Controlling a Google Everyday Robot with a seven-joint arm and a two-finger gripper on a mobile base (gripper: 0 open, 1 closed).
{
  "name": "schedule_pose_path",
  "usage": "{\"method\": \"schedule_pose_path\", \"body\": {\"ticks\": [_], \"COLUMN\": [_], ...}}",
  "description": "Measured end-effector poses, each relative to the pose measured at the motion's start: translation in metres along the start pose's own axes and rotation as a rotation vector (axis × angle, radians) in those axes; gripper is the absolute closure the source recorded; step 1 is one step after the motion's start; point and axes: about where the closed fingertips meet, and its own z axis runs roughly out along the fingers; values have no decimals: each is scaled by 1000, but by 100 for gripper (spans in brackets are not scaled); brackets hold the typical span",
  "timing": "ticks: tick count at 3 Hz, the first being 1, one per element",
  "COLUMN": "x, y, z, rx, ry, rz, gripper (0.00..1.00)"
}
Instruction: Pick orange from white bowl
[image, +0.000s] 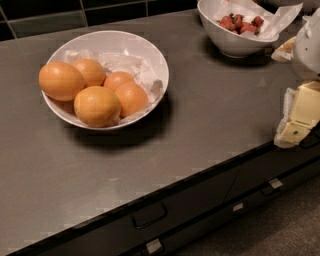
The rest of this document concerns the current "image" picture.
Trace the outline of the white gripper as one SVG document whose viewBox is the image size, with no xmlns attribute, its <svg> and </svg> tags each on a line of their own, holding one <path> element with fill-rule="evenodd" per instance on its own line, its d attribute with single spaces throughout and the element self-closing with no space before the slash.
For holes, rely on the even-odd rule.
<svg viewBox="0 0 320 256">
<path fill-rule="evenodd" d="M 271 55 L 277 62 L 291 62 L 304 80 L 320 79 L 320 8 L 292 37 Z M 296 90 L 288 88 L 284 95 L 283 118 L 274 137 L 280 148 L 299 145 L 320 122 L 320 82 L 305 81 Z"/>
</svg>

